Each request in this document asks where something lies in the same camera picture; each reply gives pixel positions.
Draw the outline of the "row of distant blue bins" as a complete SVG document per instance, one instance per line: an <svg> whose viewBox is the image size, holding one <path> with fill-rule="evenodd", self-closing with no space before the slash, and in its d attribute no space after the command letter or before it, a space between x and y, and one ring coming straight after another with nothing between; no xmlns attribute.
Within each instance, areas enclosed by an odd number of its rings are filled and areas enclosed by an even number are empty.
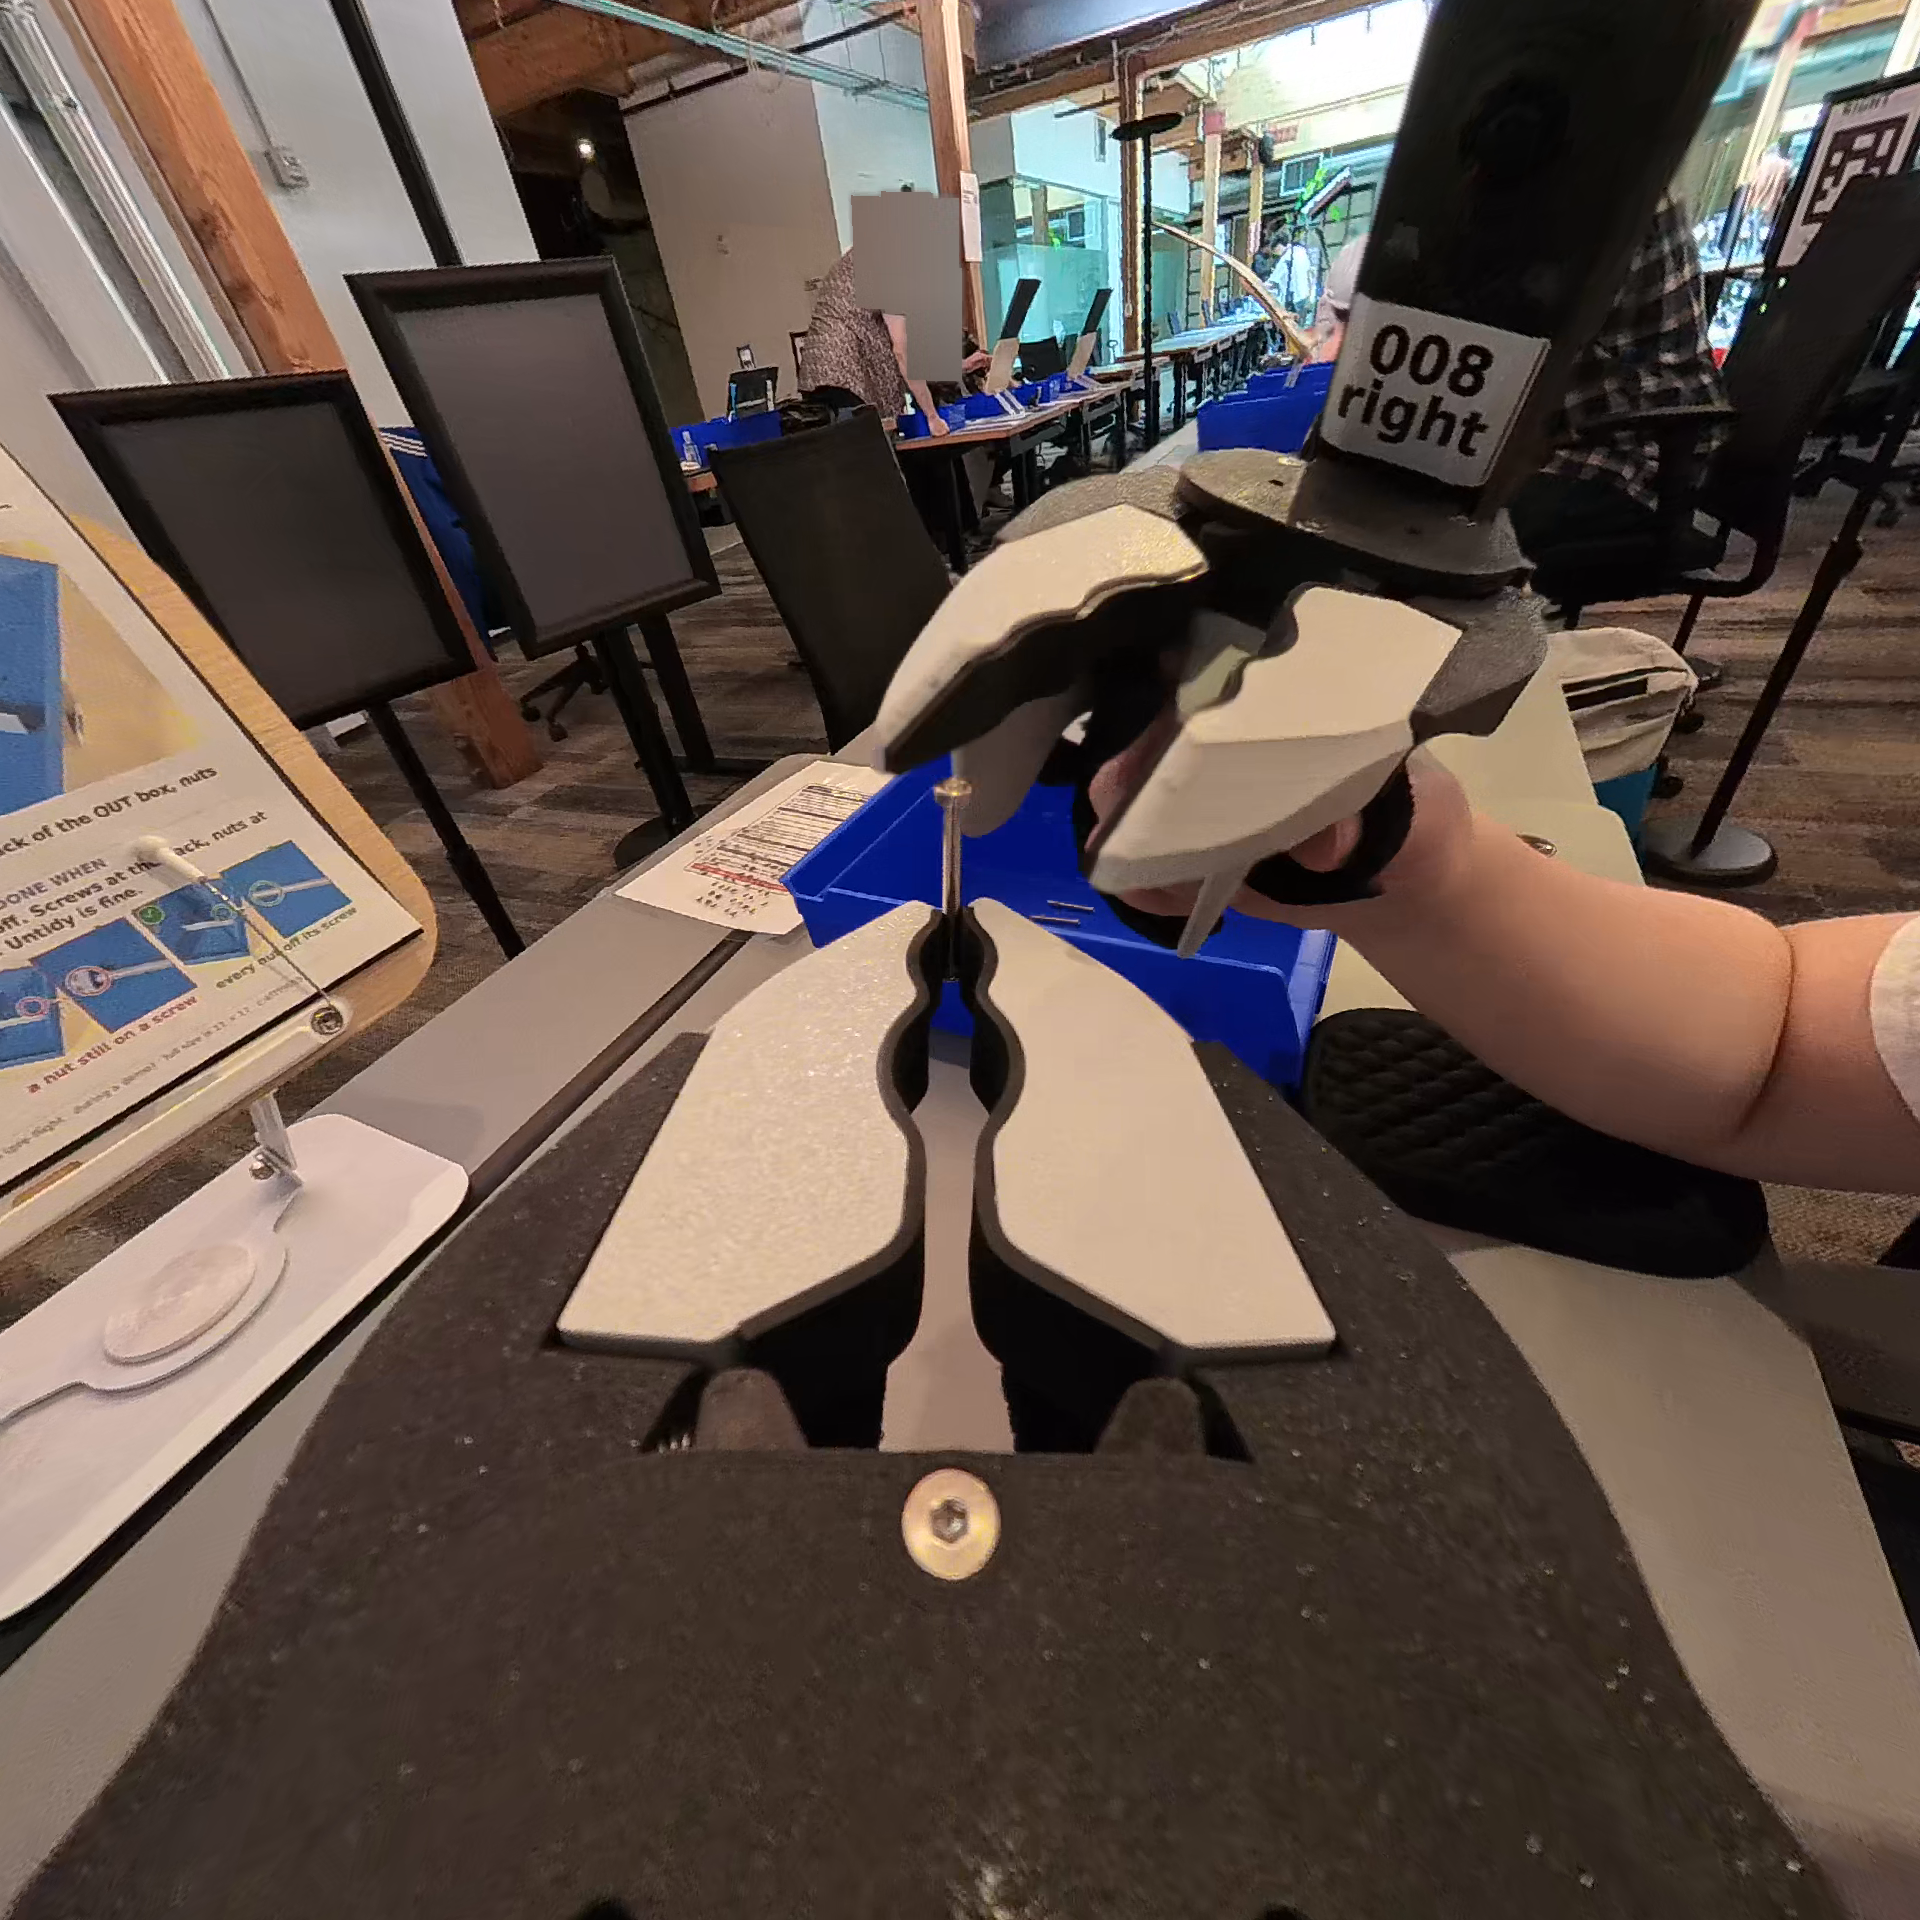
<svg viewBox="0 0 1920 1920"><path fill-rule="evenodd" d="M1197 406L1197 446L1202 451L1271 447L1277 453L1298 453L1304 446L1308 429L1323 411L1330 378L1330 363L1304 367L1298 374L1263 371L1252 374L1237 394L1202 401ZM959 402L944 402L940 419L948 422L950 433L959 435L999 421L1026 421L1070 401L1093 402L1093 394L1068 390L1066 378L1055 374L1045 381L1018 383L1011 401L972 394ZM706 465L706 453L712 447L772 442L783 433L802 433L831 421L835 411L814 406L804 415L800 406L791 405L786 411L767 411L763 415L709 419L676 425L669 438L683 465Z"/></svg>

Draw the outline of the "person's right hand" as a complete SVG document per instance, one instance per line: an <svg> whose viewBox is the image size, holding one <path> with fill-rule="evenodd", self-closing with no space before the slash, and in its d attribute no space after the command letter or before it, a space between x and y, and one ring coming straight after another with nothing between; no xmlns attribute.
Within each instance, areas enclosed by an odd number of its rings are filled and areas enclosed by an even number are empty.
<svg viewBox="0 0 1920 1920"><path fill-rule="evenodd" d="M1093 772L1088 842L1094 842L1108 819L1138 791L1170 727L1173 717L1163 713ZM1413 804L1407 837L1396 857L1373 875L1370 897L1350 903L1272 903L1243 885L1232 899L1232 911L1246 918L1330 931L1364 953L1373 953L1386 939L1398 939L1423 917L1436 915L1471 875L1477 821L1466 789L1428 750L1415 750L1405 772Z"/></svg>

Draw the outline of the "blue striped jacket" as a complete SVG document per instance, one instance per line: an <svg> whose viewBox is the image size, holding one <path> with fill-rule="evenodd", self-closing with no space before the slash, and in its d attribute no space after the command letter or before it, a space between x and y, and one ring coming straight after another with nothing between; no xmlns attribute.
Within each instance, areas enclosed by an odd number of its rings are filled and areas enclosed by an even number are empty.
<svg viewBox="0 0 1920 1920"><path fill-rule="evenodd" d="M464 517L445 489L440 470L414 427L382 425L376 436L391 454L478 638L493 651L493 633L499 630L493 599L485 572L478 564Z"/></svg>

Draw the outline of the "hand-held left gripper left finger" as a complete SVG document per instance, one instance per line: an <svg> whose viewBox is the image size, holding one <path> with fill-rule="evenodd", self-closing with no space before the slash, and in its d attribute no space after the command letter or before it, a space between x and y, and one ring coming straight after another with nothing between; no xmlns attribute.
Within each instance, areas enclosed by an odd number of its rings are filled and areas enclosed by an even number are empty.
<svg viewBox="0 0 1920 1920"><path fill-rule="evenodd" d="M560 1341L772 1377L815 1450L875 1450L924 1302L944 915L906 903L734 1002L696 1046Z"/></svg>

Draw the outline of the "printed instruction sheet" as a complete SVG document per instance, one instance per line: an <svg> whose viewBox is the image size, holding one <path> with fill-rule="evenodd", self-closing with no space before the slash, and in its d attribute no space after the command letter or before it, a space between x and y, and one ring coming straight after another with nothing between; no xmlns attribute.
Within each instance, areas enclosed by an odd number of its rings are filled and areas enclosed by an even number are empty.
<svg viewBox="0 0 1920 1920"><path fill-rule="evenodd" d="M4 1246L399 1006L435 907L130 543L8 453Z"/></svg>

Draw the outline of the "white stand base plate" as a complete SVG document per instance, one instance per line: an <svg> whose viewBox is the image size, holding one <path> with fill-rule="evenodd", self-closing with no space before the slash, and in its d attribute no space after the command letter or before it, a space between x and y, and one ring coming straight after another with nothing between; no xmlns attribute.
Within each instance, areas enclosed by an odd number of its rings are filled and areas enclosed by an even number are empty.
<svg viewBox="0 0 1920 1920"><path fill-rule="evenodd" d="M4 1329L3 1619L44 1614L440 1235L460 1161L274 1095L437 947L392 846L156 564L4 474L3 1235L246 1114L246 1155Z"/></svg>

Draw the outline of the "white cloth bag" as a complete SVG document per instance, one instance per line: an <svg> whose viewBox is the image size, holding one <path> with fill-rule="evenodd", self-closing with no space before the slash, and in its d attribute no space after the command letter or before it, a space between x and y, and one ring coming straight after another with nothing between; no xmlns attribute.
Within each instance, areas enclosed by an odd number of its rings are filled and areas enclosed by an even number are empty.
<svg viewBox="0 0 1920 1920"><path fill-rule="evenodd" d="M1666 639L1630 628L1549 635L1544 675L1559 686L1596 786L1643 775L1695 692L1694 666Z"/></svg>

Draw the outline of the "blue plastic bin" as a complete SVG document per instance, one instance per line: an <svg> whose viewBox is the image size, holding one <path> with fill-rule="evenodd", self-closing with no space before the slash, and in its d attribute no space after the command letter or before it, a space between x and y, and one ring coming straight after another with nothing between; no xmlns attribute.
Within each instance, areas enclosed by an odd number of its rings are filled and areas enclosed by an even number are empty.
<svg viewBox="0 0 1920 1920"><path fill-rule="evenodd" d="M901 775L869 798L783 878L814 947L902 903L938 905L941 810L933 786L948 761ZM1036 785L1015 817L965 844L965 903L999 901L1022 918L1131 980L1190 1039L1232 1052L1276 1089L1295 1089L1322 1012L1335 942L1229 911L1197 955L1179 958L1119 923L1077 868L1071 789Z"/></svg>

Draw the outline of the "far work table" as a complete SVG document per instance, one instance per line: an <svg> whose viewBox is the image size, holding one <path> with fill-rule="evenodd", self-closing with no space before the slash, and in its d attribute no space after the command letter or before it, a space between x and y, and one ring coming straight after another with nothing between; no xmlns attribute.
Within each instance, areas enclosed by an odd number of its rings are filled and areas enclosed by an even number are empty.
<svg viewBox="0 0 1920 1920"><path fill-rule="evenodd" d="M925 466L941 478L931 482L935 515L931 533L954 577L968 569L975 509L968 505L968 453L1002 454L1011 474L1018 509L1047 486L1066 481L1070 461L1091 474L1119 474L1130 461L1130 413L1134 378L1096 381L1093 390L1062 396L1042 406L983 419L941 435L894 436L902 470Z"/></svg>

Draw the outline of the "black office chair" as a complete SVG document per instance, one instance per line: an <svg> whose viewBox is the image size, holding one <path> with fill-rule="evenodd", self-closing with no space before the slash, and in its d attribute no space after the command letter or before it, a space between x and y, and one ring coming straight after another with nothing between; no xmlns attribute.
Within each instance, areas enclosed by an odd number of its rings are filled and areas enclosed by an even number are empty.
<svg viewBox="0 0 1920 1920"><path fill-rule="evenodd" d="M954 588L875 411L709 451L709 470L772 599L831 750L878 715Z"/></svg>
<svg viewBox="0 0 1920 1920"><path fill-rule="evenodd" d="M1653 447L1653 508L1630 531L1530 551L1531 586L1568 633L1590 609L1766 586L1780 557L1800 446L1914 287L1917 175L1856 179L1822 234L1741 324L1717 401L1643 402L1580 422L1572 446Z"/></svg>

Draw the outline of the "person's right forearm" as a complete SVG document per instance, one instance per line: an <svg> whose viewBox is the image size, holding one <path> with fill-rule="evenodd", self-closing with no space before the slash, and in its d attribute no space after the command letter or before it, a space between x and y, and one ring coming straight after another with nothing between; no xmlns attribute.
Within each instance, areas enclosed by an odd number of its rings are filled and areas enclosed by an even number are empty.
<svg viewBox="0 0 1920 1920"><path fill-rule="evenodd" d="M1907 918L1774 925L1568 868L1477 821L1431 1017L1557 1111L1768 1185L1915 1194L1867 978Z"/></svg>

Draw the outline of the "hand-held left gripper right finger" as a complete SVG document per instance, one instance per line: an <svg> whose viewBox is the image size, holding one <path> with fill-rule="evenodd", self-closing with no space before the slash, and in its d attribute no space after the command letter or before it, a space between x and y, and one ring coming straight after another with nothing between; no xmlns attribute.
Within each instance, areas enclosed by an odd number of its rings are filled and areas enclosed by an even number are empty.
<svg viewBox="0 0 1920 1920"><path fill-rule="evenodd" d="M1093 1450L1138 1382L1338 1347L1188 1033L1011 905L962 917L968 1306L1018 1450Z"/></svg>

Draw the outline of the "black floor stand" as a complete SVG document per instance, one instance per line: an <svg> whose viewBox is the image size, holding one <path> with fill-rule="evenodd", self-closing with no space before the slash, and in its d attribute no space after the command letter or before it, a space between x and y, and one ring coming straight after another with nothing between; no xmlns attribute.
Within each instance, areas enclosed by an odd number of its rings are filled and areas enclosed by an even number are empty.
<svg viewBox="0 0 1920 1920"><path fill-rule="evenodd" d="M1653 878L1708 889L1739 889L1764 882L1778 871L1778 853L1768 838L1733 819L1735 803L1835 591L1863 557L1864 523L1878 515L1882 494L1896 478L1908 435L1908 422L1895 422L1869 458L1852 454L1845 459L1839 478L1853 485L1856 497L1815 564L1800 609L1791 617L1780 654L1775 654L1759 686L1711 796L1694 823L1659 821L1643 830L1642 865Z"/></svg>

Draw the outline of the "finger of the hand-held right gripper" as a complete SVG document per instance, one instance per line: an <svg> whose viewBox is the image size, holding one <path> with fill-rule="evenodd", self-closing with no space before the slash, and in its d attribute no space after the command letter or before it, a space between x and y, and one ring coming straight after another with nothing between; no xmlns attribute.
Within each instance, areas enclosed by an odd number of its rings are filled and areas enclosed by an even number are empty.
<svg viewBox="0 0 1920 1920"><path fill-rule="evenodd" d="M959 830L1003 828L1096 673L1136 642L1156 654L1208 572L1175 521L1117 505L986 557L948 590L901 659L874 719L880 766L948 758L967 782Z"/></svg>
<svg viewBox="0 0 1920 1920"><path fill-rule="evenodd" d="M1293 590L1252 655L1222 639L1156 719L1096 772L1088 838L1099 894L1152 917L1224 909L1344 927L1357 903L1272 899L1283 857L1327 873L1415 747L1413 713L1461 642L1462 614L1357 591Z"/></svg>

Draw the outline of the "small marker sign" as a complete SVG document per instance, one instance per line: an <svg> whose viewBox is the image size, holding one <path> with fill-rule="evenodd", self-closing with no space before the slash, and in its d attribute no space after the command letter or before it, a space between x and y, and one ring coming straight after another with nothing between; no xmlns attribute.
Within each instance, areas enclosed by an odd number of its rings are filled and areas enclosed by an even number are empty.
<svg viewBox="0 0 1920 1920"><path fill-rule="evenodd" d="M1910 170L1915 141L1915 67L1828 94L1768 237L1766 271L1787 275L1800 261L1850 183Z"/></svg>

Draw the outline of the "black framed easel board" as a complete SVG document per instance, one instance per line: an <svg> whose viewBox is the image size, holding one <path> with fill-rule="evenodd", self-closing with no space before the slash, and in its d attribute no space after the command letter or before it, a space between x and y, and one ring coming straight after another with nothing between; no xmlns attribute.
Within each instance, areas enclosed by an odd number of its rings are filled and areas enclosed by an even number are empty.
<svg viewBox="0 0 1920 1920"><path fill-rule="evenodd" d="M149 557L298 730L365 713L466 899L518 927L397 719L475 669L464 610L342 371L50 398Z"/></svg>
<svg viewBox="0 0 1920 1920"><path fill-rule="evenodd" d="M719 595L610 255L358 271L348 287L526 654L599 662L656 803L619 873L719 775L669 617Z"/></svg>

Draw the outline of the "black floor lamp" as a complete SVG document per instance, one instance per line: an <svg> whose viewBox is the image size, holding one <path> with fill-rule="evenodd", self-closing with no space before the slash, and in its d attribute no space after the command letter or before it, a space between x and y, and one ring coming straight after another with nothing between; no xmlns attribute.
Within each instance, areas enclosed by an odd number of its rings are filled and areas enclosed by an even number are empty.
<svg viewBox="0 0 1920 1920"><path fill-rule="evenodd" d="M1152 451L1160 436L1160 389L1155 350L1155 150L1160 137L1175 135L1183 109L1136 111L1116 126L1116 140L1136 162L1136 350L1140 363L1140 438Z"/></svg>

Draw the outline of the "laminated barcode sheet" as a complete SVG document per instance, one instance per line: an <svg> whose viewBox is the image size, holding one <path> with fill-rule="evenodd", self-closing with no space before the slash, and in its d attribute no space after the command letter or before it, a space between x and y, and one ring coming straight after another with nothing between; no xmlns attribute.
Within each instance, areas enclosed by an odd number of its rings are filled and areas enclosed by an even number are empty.
<svg viewBox="0 0 1920 1920"><path fill-rule="evenodd" d="M890 775L815 758L709 819L679 850L615 886L615 897L686 921L783 938L802 925L789 873L887 785Z"/></svg>

